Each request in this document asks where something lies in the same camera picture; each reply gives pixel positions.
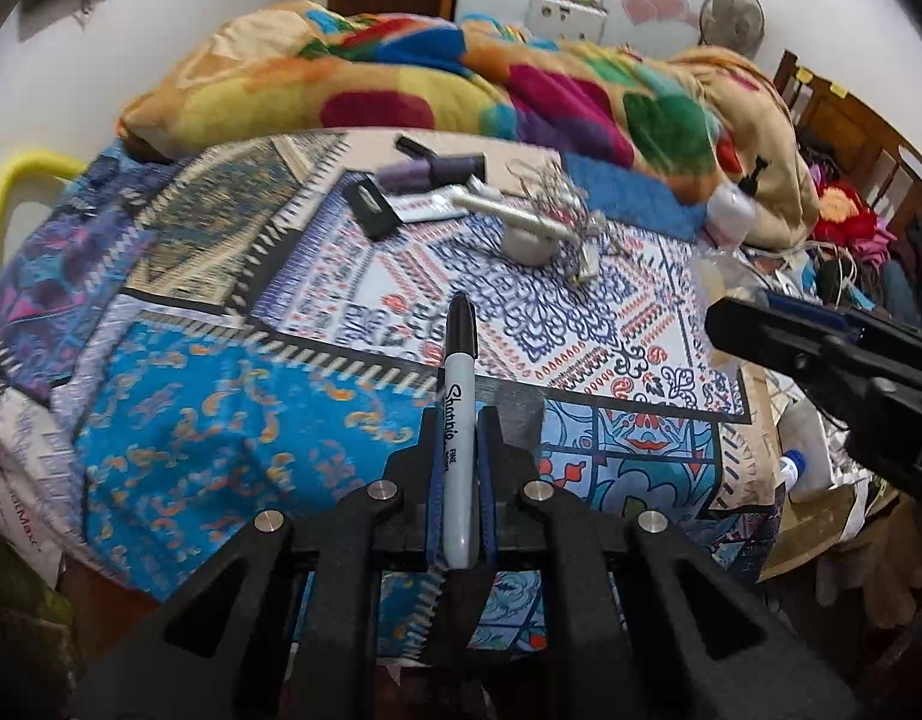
wooden bed frame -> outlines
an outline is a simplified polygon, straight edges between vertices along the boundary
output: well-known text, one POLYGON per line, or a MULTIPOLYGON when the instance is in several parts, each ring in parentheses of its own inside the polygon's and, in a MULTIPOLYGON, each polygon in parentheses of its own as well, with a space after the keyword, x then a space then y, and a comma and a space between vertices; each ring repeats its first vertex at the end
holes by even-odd
POLYGON ((834 161, 888 229, 905 235, 915 215, 922 218, 922 155, 879 114, 842 86, 815 76, 785 52, 774 85, 791 109, 800 132, 810 129, 834 147, 834 161))

